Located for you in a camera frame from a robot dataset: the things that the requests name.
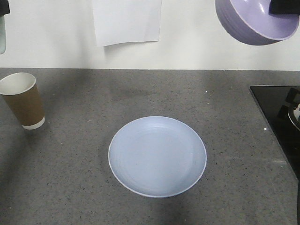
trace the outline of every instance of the paper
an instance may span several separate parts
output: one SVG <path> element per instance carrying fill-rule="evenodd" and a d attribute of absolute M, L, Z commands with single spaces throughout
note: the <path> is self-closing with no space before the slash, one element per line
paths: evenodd
<path fill-rule="evenodd" d="M 92 0 L 97 46 L 158 41 L 161 0 Z"/>

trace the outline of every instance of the white wall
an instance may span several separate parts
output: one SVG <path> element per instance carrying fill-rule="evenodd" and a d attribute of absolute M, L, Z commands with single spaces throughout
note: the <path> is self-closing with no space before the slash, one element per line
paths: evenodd
<path fill-rule="evenodd" d="M 162 0 L 160 41 L 96 47 L 91 0 L 9 0 L 0 67 L 300 70 L 300 33 L 268 46 L 229 36 L 214 0 Z"/>

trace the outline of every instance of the glass cooktop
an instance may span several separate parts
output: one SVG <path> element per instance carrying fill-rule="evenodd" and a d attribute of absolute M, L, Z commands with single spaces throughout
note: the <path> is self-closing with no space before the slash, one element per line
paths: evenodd
<path fill-rule="evenodd" d="M 251 86 L 263 114 L 300 180 L 300 86 Z"/>

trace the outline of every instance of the paper cup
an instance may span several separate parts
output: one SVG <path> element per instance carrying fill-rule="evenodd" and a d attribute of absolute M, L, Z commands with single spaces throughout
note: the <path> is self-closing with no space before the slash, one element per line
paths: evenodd
<path fill-rule="evenodd" d="M 25 129 L 43 125 L 45 113 L 33 75 L 16 73 L 4 77 L 0 80 L 0 94 Z"/>

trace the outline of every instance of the purple bowl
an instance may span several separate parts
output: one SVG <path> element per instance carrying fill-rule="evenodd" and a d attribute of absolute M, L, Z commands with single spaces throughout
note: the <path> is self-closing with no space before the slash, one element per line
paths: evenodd
<path fill-rule="evenodd" d="M 269 45 L 291 37 L 298 15 L 269 14 L 271 0 L 215 0 L 219 21 L 235 39 L 249 45 Z"/>

